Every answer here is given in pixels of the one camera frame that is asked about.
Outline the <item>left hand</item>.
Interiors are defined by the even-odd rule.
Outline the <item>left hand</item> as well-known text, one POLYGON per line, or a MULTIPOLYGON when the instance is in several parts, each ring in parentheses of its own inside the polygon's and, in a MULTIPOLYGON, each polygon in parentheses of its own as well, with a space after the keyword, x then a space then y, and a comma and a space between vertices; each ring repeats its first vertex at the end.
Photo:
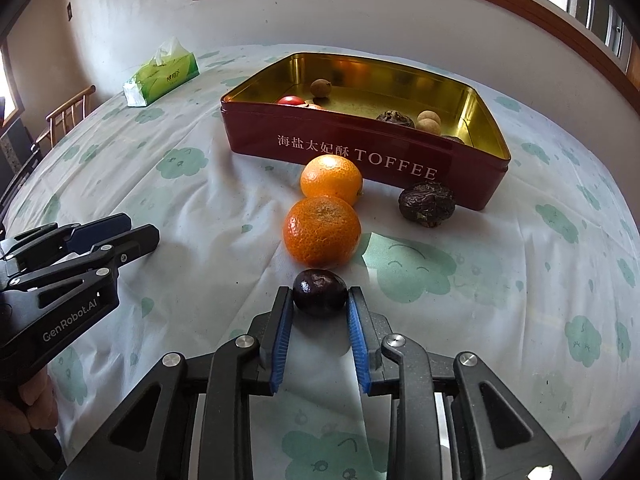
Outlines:
POLYGON ((58 404, 48 370, 43 368, 17 389, 20 408, 6 394, 1 395, 1 429, 12 434, 29 434, 32 430, 55 430, 58 404))

